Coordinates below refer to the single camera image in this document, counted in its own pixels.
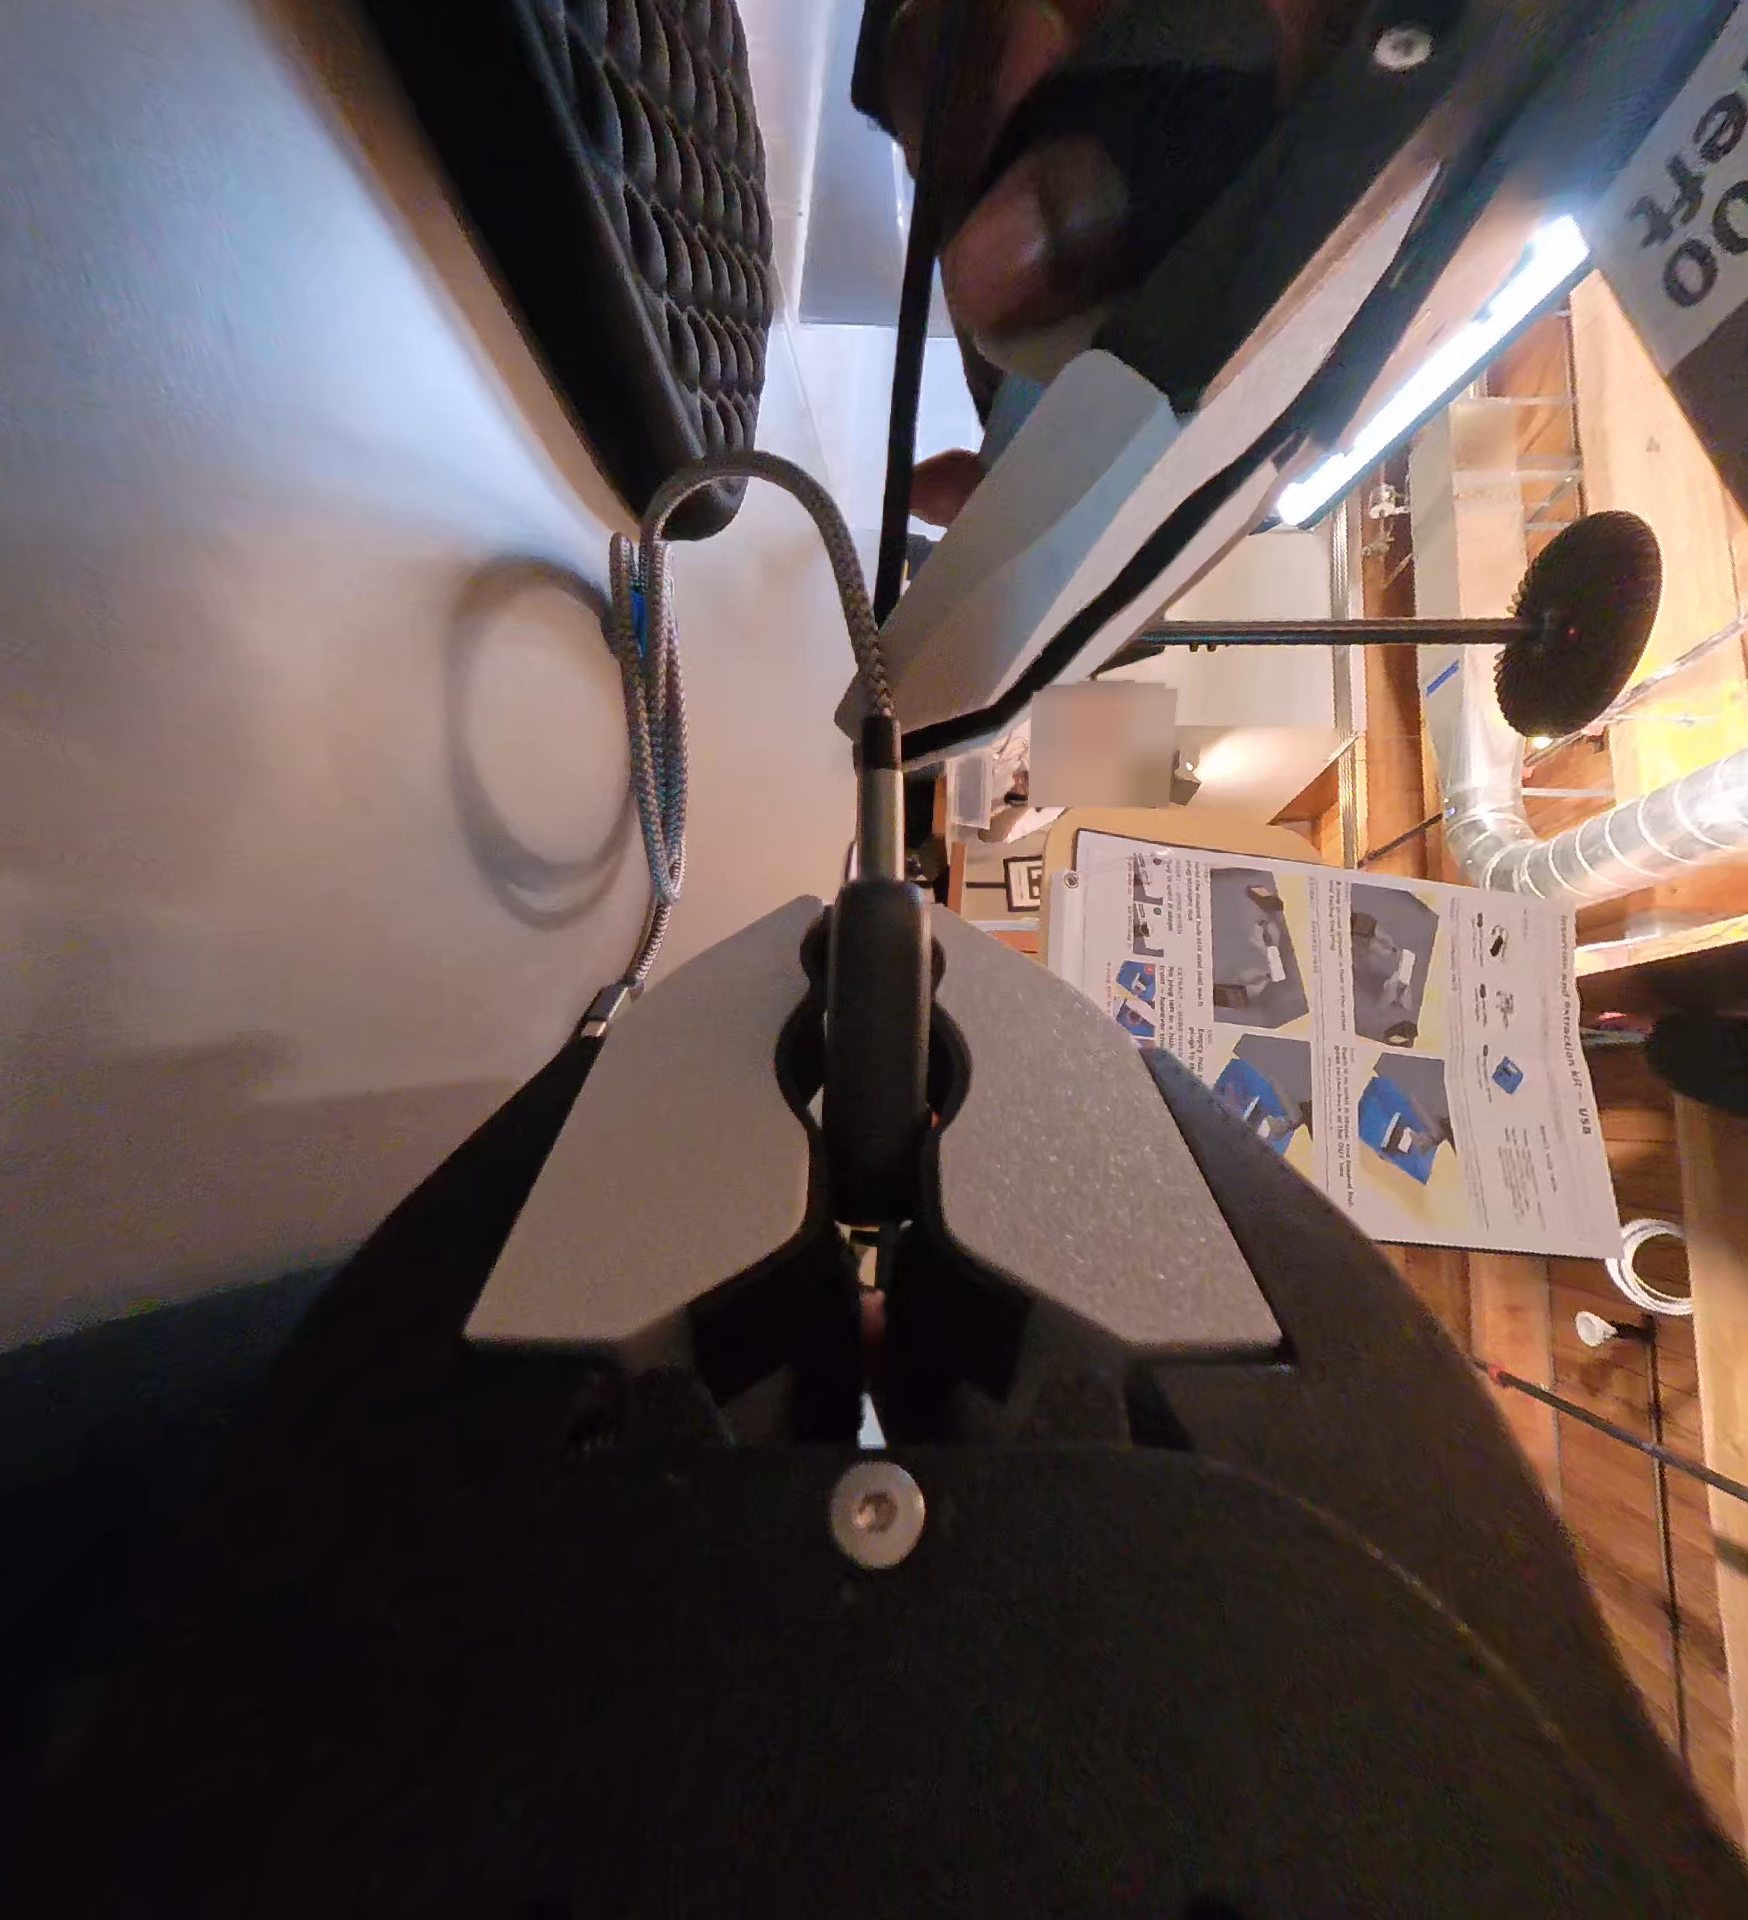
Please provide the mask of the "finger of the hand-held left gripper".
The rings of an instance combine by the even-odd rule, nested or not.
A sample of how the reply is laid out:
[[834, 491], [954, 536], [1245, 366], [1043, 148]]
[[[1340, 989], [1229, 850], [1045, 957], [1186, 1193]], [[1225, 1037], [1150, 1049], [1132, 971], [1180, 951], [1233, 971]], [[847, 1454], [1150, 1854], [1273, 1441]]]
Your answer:
[[[934, 728], [909, 738], [913, 751], [965, 751], [999, 736], [1037, 690], [1110, 662], [1258, 529], [1296, 454], [1340, 429], [1452, 258], [1472, 217], [1472, 175], [1472, 156], [1387, 167], [1197, 399], [1177, 406], [1167, 396], [1177, 439], [1075, 574], [1062, 615], [1045, 624], [1045, 645], [1020, 678], [969, 734]], [[1102, 351], [1166, 396], [1129, 348]], [[1017, 431], [1053, 380], [1024, 406]], [[985, 471], [1017, 431], [993, 449]]]
[[899, 736], [952, 724], [963, 738], [1011, 690], [1177, 432], [1167, 396], [1115, 354], [1062, 366], [882, 623]]

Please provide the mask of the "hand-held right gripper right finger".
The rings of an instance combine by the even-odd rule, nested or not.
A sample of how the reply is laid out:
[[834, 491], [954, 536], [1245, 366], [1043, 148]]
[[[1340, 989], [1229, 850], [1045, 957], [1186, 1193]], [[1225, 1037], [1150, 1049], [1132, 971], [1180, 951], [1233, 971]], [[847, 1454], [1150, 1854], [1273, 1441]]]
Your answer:
[[934, 994], [967, 1061], [940, 1133], [963, 1255], [1120, 1346], [1277, 1346], [1281, 1329], [1134, 1039], [1075, 987], [932, 911]]

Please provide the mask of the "black round disc on pole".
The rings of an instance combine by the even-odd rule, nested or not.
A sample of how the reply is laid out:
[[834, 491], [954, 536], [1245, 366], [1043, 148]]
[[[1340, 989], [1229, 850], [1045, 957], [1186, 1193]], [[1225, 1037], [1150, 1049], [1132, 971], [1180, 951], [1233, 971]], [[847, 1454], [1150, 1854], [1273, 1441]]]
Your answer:
[[1504, 616], [1169, 620], [1122, 647], [1137, 664], [1169, 649], [1430, 645], [1494, 654], [1494, 701], [1524, 739], [1558, 739], [1599, 721], [1626, 689], [1660, 604], [1650, 526], [1611, 510], [1558, 532], [1529, 564]]

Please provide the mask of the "silver ventilation duct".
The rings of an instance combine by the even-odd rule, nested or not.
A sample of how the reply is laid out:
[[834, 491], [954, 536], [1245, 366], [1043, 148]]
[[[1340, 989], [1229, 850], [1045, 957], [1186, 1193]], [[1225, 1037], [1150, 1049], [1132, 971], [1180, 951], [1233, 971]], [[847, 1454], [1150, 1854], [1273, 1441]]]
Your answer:
[[1748, 855], [1748, 745], [1550, 836], [1525, 818], [1505, 721], [1461, 710], [1437, 736], [1437, 777], [1445, 844], [1475, 889], [1581, 909]]

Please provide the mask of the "linear ceiling light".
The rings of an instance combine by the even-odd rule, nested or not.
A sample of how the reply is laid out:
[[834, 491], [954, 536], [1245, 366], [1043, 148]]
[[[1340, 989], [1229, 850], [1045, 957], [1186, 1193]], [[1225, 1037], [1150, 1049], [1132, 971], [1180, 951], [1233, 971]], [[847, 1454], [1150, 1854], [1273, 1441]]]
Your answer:
[[1270, 506], [1269, 526], [1310, 529], [1390, 452], [1461, 394], [1542, 312], [1563, 300], [1591, 266], [1591, 247], [1579, 224], [1554, 216], [1537, 226], [1509, 277], [1461, 328], [1432, 348], [1408, 375], [1385, 386], [1381, 405], [1336, 452], [1323, 456], [1289, 482]]

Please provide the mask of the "person's left hand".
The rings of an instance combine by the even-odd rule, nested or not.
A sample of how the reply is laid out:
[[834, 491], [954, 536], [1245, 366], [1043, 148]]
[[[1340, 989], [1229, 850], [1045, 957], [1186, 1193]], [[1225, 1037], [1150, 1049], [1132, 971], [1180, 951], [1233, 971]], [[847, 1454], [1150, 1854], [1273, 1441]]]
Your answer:
[[957, 33], [936, 134], [936, 262], [960, 344], [997, 373], [1126, 275], [1129, 196], [1103, 140], [1011, 133], [1019, 108], [1123, 9], [971, 3]]

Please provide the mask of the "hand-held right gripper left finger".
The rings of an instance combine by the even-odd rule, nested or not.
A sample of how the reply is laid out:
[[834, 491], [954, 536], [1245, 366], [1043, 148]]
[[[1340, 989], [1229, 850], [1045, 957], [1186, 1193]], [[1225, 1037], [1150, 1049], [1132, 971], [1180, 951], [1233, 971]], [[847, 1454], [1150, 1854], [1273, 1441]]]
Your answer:
[[781, 1251], [811, 1146], [774, 1074], [819, 916], [796, 897], [684, 960], [610, 1026], [465, 1324], [485, 1346], [652, 1346]]

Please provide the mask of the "instruction poster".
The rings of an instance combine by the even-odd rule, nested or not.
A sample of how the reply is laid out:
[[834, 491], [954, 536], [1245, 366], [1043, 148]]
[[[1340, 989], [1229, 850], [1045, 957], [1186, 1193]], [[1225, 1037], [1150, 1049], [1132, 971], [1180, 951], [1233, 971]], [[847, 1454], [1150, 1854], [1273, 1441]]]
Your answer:
[[1565, 909], [1084, 828], [1046, 921], [1064, 984], [1369, 1236], [1620, 1251]]

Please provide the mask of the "wooden poster board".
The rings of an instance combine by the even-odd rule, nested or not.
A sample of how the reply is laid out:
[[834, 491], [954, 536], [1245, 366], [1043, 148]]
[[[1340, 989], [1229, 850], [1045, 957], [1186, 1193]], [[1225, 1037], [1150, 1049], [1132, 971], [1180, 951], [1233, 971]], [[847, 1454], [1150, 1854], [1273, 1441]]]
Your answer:
[[1053, 818], [1043, 848], [1040, 951], [1046, 948], [1053, 932], [1059, 895], [1057, 876], [1072, 868], [1075, 844], [1084, 829], [1218, 855], [1267, 855], [1289, 863], [1323, 863], [1310, 840], [1296, 829], [1258, 821], [1231, 808], [1203, 808], [1199, 804], [1064, 808]]

